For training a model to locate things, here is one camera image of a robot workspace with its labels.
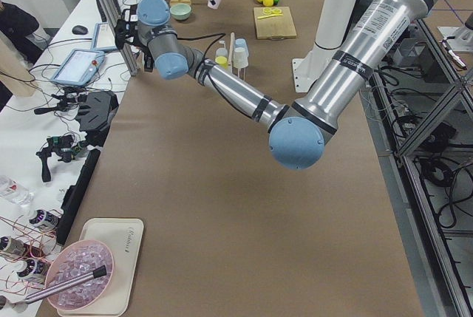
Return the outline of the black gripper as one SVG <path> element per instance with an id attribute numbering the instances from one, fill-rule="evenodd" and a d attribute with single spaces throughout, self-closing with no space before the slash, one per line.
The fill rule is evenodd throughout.
<path id="1" fill-rule="evenodd" d="M 115 46 L 122 50 L 126 44 L 140 49 L 143 45 L 137 36 L 137 13 L 136 8 L 126 8 L 117 19 L 115 32 Z M 154 59 L 148 54 L 143 54 L 143 68 L 145 72 L 153 72 Z"/>

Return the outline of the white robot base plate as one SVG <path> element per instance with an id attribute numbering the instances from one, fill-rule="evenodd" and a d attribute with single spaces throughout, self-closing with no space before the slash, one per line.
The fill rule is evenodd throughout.
<path id="1" fill-rule="evenodd" d="M 323 70 L 324 59 L 319 57 L 293 58 L 291 61 L 295 91 L 306 93 Z"/>

